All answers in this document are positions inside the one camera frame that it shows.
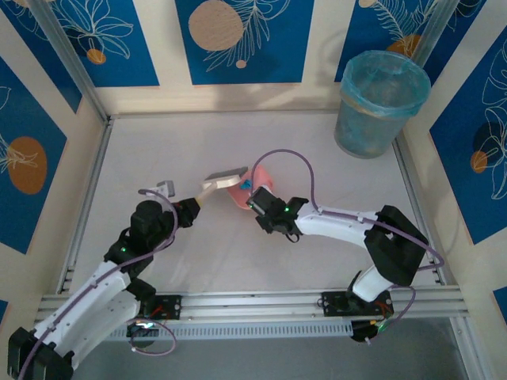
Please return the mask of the blue plastic bin liner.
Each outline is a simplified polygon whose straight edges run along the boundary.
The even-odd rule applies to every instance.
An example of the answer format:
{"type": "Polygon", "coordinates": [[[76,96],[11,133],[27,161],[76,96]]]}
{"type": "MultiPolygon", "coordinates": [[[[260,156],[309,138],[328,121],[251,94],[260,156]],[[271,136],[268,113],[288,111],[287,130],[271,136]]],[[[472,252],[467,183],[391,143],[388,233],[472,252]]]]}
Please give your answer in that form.
{"type": "Polygon", "coordinates": [[[359,112],[385,119],[416,116],[431,81],[411,59],[393,51],[365,51],[345,65],[341,99],[359,112]]]}

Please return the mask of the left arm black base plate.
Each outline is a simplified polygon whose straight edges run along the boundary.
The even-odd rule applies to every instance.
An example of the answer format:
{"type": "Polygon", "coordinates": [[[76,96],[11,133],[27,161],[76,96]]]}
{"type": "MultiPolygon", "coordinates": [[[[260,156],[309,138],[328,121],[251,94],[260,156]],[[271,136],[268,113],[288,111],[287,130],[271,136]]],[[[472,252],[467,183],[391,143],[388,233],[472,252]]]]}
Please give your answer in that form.
{"type": "Polygon", "coordinates": [[[156,294],[142,303],[138,316],[156,321],[177,321],[181,314],[181,300],[180,295],[156,294]]]}

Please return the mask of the aluminium table edge rail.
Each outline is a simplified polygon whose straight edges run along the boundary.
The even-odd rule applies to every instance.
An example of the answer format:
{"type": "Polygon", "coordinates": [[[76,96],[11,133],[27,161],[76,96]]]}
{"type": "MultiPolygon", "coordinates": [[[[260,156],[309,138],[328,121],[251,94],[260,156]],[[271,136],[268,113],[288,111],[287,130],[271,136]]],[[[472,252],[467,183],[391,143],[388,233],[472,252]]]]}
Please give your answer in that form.
{"type": "Polygon", "coordinates": [[[112,134],[112,126],[113,121],[112,118],[109,117],[105,125],[105,129],[101,134],[101,139],[99,146],[97,148],[97,153],[95,154],[90,175],[88,181],[86,182],[86,192],[84,194],[81,209],[78,214],[76,226],[74,228],[73,234],[71,235],[71,241],[67,249],[67,254],[63,261],[63,266],[59,274],[58,282],[56,284],[55,293],[58,295],[63,292],[63,287],[64,283],[66,282],[67,273],[70,271],[71,268],[74,267],[77,261],[78,253],[86,229],[86,224],[88,222],[88,218],[90,215],[90,209],[92,206],[94,194],[96,192],[98,179],[105,159],[110,136],[112,134]]]}
{"type": "Polygon", "coordinates": [[[436,227],[427,210],[417,168],[403,133],[393,142],[393,150],[410,199],[416,225],[421,233],[428,239],[429,246],[443,256],[442,244],[440,243],[440,239],[436,233],[436,227]]]}

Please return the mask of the aluminium frame post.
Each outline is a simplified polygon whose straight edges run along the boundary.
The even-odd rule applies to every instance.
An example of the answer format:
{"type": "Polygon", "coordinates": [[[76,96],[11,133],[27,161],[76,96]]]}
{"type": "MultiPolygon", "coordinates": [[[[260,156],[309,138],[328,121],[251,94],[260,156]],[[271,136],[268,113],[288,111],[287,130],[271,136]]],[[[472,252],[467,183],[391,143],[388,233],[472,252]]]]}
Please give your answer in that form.
{"type": "Polygon", "coordinates": [[[97,118],[106,126],[109,123],[109,116],[97,95],[90,76],[51,7],[45,0],[26,0],[26,2],[73,82],[88,101],[97,118]]]}
{"type": "Polygon", "coordinates": [[[434,85],[486,0],[432,0],[429,16],[411,59],[434,85]]]}

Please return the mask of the white brush with grey bristles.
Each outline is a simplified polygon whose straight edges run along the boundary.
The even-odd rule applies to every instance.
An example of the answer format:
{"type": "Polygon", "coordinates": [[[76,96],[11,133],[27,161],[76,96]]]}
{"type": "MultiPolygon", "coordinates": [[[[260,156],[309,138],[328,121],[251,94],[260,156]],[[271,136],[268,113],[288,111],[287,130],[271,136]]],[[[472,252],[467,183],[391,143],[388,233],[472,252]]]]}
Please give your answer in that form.
{"type": "Polygon", "coordinates": [[[224,188],[230,188],[238,184],[241,181],[242,176],[247,171],[248,167],[243,166],[236,169],[229,169],[226,171],[210,174],[201,183],[202,189],[198,196],[204,202],[206,198],[210,196],[214,191],[224,188]]]}

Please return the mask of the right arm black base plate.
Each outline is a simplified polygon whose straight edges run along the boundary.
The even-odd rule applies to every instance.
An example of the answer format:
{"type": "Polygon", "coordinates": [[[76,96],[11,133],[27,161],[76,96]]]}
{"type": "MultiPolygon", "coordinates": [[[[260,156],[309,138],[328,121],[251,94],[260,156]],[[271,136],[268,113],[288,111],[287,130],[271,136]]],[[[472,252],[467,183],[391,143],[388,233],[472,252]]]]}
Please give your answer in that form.
{"type": "Polygon", "coordinates": [[[319,301],[325,317],[391,317],[394,314],[389,291],[382,292],[372,302],[348,291],[326,291],[321,293],[319,301]]]}

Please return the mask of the pink plastic dustpan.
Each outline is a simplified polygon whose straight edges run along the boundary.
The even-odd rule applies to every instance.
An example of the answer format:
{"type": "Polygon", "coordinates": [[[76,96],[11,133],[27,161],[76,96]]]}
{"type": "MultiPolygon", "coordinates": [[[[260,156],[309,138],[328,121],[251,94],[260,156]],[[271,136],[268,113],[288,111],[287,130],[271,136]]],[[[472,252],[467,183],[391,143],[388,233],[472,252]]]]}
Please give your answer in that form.
{"type": "Polygon", "coordinates": [[[240,184],[246,179],[251,180],[251,170],[249,169],[243,176],[241,181],[233,187],[227,189],[229,196],[233,199],[235,204],[243,210],[249,211],[250,207],[247,205],[247,200],[250,197],[252,190],[256,190],[258,187],[264,186],[269,191],[273,190],[273,179],[263,165],[258,165],[253,175],[252,188],[250,190],[241,190],[240,184]]]}

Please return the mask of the grey round trash bin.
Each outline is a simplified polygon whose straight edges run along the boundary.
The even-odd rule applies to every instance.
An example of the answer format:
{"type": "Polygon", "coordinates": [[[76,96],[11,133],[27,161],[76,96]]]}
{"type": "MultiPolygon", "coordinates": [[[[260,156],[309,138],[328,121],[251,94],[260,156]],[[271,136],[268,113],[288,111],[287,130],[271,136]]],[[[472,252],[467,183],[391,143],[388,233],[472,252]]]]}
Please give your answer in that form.
{"type": "Polygon", "coordinates": [[[334,138],[353,157],[377,158],[389,149],[409,119],[370,116],[341,99],[334,138]]]}

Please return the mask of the wide aluminium frame rail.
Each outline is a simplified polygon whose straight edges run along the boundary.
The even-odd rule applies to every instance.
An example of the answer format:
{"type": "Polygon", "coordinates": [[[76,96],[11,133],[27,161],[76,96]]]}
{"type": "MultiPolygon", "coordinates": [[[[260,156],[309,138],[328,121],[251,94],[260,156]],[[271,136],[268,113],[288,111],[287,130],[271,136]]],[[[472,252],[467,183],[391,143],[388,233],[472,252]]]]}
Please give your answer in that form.
{"type": "MultiPolygon", "coordinates": [[[[322,320],[322,290],[280,292],[222,292],[181,294],[178,321],[190,323],[322,320]]],[[[393,318],[468,317],[469,310],[457,286],[423,286],[414,291],[394,289],[393,318]]]]}

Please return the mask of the blue floral wall poster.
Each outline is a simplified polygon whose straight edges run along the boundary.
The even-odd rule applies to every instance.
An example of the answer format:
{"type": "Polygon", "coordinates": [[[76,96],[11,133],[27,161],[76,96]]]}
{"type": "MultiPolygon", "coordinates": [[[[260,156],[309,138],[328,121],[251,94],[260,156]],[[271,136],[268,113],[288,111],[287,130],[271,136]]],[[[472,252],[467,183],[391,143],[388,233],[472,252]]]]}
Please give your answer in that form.
{"type": "Polygon", "coordinates": [[[356,0],[335,82],[347,62],[364,51],[393,51],[410,57],[439,0],[356,0]]]}
{"type": "Polygon", "coordinates": [[[430,129],[473,243],[507,227],[507,27],[430,129]]]}
{"type": "Polygon", "coordinates": [[[195,86],[300,83],[314,0],[175,0],[195,86]]]}
{"type": "Polygon", "coordinates": [[[158,86],[133,0],[50,4],[96,87],[158,86]]]}
{"type": "Polygon", "coordinates": [[[26,254],[67,137],[0,57],[0,243],[26,254]]]}
{"type": "Polygon", "coordinates": [[[82,93],[60,61],[26,0],[0,0],[0,10],[9,19],[71,110],[76,113],[82,101],[82,93]]]}

